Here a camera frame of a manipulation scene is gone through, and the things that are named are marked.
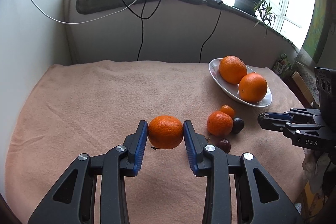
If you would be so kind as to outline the smooth bright orange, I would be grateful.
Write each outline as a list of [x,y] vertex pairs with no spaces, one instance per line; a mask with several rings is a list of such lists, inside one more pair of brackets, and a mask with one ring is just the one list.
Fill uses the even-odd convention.
[[238,89],[242,100],[248,103],[257,103],[265,97],[268,84],[262,75],[252,72],[241,79]]

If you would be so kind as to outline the small mandarin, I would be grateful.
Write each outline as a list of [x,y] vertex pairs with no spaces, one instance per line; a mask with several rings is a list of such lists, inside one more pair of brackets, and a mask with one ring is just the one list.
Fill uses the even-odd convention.
[[148,126],[148,138],[158,149],[173,149],[183,140],[183,125],[173,116],[161,115],[155,117]]

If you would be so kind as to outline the cardboard box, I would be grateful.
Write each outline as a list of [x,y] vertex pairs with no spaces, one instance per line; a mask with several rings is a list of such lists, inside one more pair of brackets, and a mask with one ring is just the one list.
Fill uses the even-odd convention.
[[291,76],[291,79],[297,85],[298,89],[307,100],[307,102],[311,105],[314,102],[314,98],[310,90],[308,89],[306,83],[304,82],[303,78],[300,76],[298,72],[294,72]]

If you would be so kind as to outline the dark plum upper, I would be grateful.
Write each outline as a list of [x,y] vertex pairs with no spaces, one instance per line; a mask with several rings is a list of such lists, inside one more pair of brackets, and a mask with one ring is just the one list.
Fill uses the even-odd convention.
[[239,134],[243,130],[244,126],[245,126],[244,121],[239,117],[235,117],[233,119],[233,126],[232,126],[231,133],[232,134]]

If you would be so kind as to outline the green package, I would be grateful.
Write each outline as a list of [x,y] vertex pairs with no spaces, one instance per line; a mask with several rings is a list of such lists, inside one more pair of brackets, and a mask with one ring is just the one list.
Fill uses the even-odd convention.
[[293,73],[293,68],[285,53],[281,54],[275,61],[272,71],[281,79],[287,79]]

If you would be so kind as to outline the small oval kumquat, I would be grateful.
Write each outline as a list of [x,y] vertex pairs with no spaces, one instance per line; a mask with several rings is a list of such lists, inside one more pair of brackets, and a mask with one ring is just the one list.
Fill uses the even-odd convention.
[[229,105],[223,105],[220,108],[220,111],[223,112],[223,113],[225,113],[225,114],[227,114],[231,118],[235,117],[235,110],[231,106],[229,106]]

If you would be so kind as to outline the floral white plate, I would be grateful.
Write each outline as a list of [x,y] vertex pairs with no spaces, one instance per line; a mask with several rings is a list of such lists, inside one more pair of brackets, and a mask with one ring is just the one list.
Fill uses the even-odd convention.
[[264,98],[256,103],[249,103],[247,101],[244,101],[241,99],[239,94],[239,88],[238,85],[232,85],[228,82],[226,82],[219,73],[219,64],[221,62],[221,58],[213,59],[209,63],[209,72],[212,76],[213,80],[216,82],[216,84],[221,88],[222,91],[224,91],[225,94],[227,94],[231,99],[238,103],[242,103],[244,105],[248,105],[251,107],[258,107],[258,108],[264,108],[268,107],[272,103],[272,93],[270,88],[267,89],[266,95]]

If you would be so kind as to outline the reddish plum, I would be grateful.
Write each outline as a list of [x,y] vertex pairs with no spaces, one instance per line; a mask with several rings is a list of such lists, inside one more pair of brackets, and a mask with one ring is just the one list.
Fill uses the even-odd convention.
[[220,141],[218,141],[216,143],[216,146],[218,148],[220,148],[222,151],[224,151],[225,153],[229,153],[231,150],[231,143],[228,139],[224,138],[221,139]]

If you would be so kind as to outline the medium tangerine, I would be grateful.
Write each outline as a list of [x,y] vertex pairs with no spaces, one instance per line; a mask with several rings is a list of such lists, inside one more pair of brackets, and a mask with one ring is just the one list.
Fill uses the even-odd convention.
[[214,136],[227,136],[233,128],[233,119],[221,111],[212,112],[207,120],[207,131]]

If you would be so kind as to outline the large rough orange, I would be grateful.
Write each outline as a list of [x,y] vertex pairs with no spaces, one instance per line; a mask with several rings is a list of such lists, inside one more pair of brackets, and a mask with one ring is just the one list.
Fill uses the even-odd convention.
[[226,56],[220,61],[219,73],[226,82],[237,85],[247,74],[247,67],[240,58]]

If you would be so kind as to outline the pink towel table cover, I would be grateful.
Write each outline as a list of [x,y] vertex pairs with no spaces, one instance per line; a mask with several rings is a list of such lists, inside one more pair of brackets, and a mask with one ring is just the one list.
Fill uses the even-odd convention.
[[[245,123],[241,133],[229,137],[231,154],[254,154],[295,202],[306,184],[304,152],[282,134],[262,130],[257,116],[302,105],[270,69],[253,69],[272,91],[266,110],[229,98],[207,64],[51,66],[26,100],[11,138],[5,171],[9,207],[27,223],[79,154],[104,154],[134,133],[140,120],[150,122],[159,115],[191,120],[197,133],[207,135],[207,119],[222,105],[231,106]],[[202,223],[206,178],[193,175],[184,142],[168,150],[150,146],[147,142],[138,176],[125,179],[130,223]]]

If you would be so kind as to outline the potted spider plant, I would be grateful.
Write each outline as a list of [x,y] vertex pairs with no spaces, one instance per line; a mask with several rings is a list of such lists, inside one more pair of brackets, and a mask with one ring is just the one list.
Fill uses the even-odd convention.
[[261,24],[265,30],[264,37],[268,34],[268,28],[272,28],[272,22],[276,20],[276,14],[272,11],[270,0],[235,0],[234,8],[254,17],[258,12],[260,19],[257,20],[254,27]]

